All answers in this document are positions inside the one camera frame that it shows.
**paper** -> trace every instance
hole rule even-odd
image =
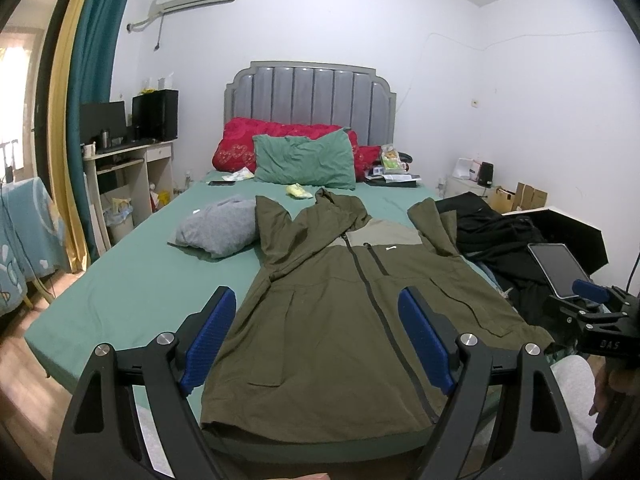
[[[413,182],[415,180],[422,180],[419,175],[411,174],[385,174],[383,175],[385,182]]]
[[[240,182],[242,180],[253,178],[254,176],[255,175],[251,173],[248,168],[242,168],[242,170],[236,171],[231,175],[223,175],[222,180],[226,180],[227,182]]]

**teal curtain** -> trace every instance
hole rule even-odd
[[[80,105],[107,103],[120,23],[127,0],[85,0],[71,57],[66,101],[66,158],[92,262],[98,259],[80,150]]]

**hand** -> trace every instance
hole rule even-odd
[[[614,370],[609,374],[603,366],[596,375],[596,393],[589,415],[602,413],[607,409],[610,401],[607,386],[621,394],[640,395],[640,370]]]
[[[293,480],[331,480],[329,478],[329,475],[327,475],[326,473],[320,473],[317,475],[309,475],[309,476],[303,476],[300,478],[294,478]]]

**cardboard box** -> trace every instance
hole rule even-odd
[[[513,191],[497,187],[496,189],[492,190],[491,195],[489,195],[489,206],[495,212],[498,212],[500,214],[508,213],[513,207],[513,200],[515,199],[515,195],[516,194]]]
[[[544,207],[546,205],[546,197],[547,193],[545,191],[540,191],[533,186],[528,186],[527,184],[519,182],[510,211],[521,211]]]

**olive green jacket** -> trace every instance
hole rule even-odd
[[[398,294],[409,285],[489,346],[553,341],[460,257],[455,213],[439,215],[428,199],[408,214],[415,229],[321,189],[292,220],[257,197],[265,259],[207,378],[203,424],[292,443],[428,428],[447,398],[429,384],[399,320]]]

